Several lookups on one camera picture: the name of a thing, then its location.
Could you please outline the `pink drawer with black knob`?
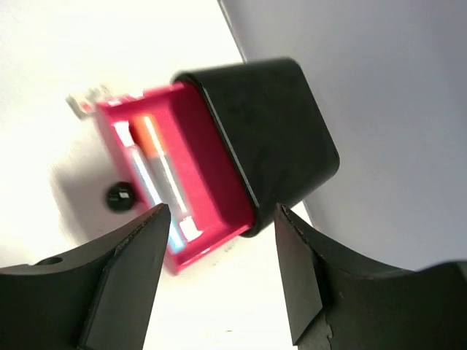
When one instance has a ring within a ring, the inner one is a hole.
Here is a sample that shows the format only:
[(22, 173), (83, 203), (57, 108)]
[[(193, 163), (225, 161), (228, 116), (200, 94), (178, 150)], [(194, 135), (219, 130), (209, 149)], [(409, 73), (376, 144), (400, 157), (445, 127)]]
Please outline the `pink drawer with black knob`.
[(96, 122), (120, 178), (134, 191), (136, 210), (169, 206), (165, 260), (172, 273), (254, 225), (236, 166), (191, 84), (100, 101)]

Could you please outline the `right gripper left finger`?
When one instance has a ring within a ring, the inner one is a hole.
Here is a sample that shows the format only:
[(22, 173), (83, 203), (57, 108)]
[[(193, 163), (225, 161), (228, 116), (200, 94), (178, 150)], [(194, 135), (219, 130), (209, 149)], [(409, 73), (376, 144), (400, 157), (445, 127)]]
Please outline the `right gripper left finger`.
[(124, 226), (34, 265), (1, 269), (3, 349), (141, 349), (171, 214)]

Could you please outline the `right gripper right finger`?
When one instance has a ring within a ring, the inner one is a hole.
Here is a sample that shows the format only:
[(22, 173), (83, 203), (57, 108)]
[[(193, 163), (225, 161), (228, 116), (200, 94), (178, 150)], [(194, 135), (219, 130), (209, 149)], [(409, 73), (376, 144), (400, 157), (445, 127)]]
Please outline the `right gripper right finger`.
[(408, 271), (363, 256), (286, 206), (274, 213), (293, 344), (299, 349), (464, 349), (466, 263)]

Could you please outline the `orange highlighter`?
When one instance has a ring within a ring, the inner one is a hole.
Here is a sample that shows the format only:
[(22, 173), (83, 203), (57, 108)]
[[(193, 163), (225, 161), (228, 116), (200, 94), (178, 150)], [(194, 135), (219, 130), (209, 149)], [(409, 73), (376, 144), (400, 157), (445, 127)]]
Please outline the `orange highlighter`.
[(135, 117), (131, 121), (131, 130), (149, 161), (161, 198), (173, 211), (184, 239), (190, 242), (199, 238), (202, 231), (196, 227), (190, 204), (155, 118), (152, 115)]

